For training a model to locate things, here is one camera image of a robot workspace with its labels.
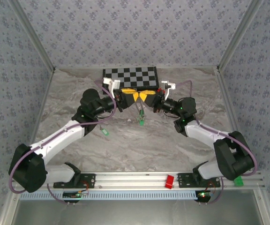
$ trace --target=wall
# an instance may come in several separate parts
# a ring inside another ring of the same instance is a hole
[[[28,143],[50,73],[6,0],[0,0],[0,208],[15,147]]]
[[[260,7],[223,73],[270,194],[270,0]]]
[[[56,67],[217,65],[250,0],[21,0]]]

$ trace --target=red block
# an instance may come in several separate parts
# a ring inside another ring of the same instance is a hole
[[[173,176],[167,175],[166,184],[165,184],[166,188],[172,189],[172,187],[173,187],[173,179],[174,179]]]

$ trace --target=small green object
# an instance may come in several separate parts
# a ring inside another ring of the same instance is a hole
[[[242,180],[241,176],[237,177],[237,178],[234,180],[234,185],[235,185],[235,186],[238,186],[238,187],[243,186],[243,180]]]
[[[104,134],[105,136],[108,136],[108,135],[109,135],[109,133],[108,133],[108,131],[107,131],[106,129],[101,129],[101,131],[103,132],[103,134]]]
[[[143,109],[139,111],[139,125],[140,126],[144,125],[144,110]]]

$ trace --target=black mounting bracket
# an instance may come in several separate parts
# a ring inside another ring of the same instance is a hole
[[[203,180],[199,183],[194,179],[192,172],[178,173],[179,188],[213,188],[213,184],[216,188],[220,187],[218,177],[213,177],[208,180]]]
[[[72,182],[64,183],[57,182],[54,183],[54,188],[77,188],[77,189],[86,189],[88,185],[89,188],[94,188],[96,183],[96,175],[94,173],[81,173],[80,179],[74,184]]]

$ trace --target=white vent strip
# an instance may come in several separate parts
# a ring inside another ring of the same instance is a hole
[[[62,199],[62,191],[54,191]],[[84,193],[83,200],[189,200],[197,199],[195,191],[92,191]],[[53,200],[47,191],[23,193],[20,200]]]

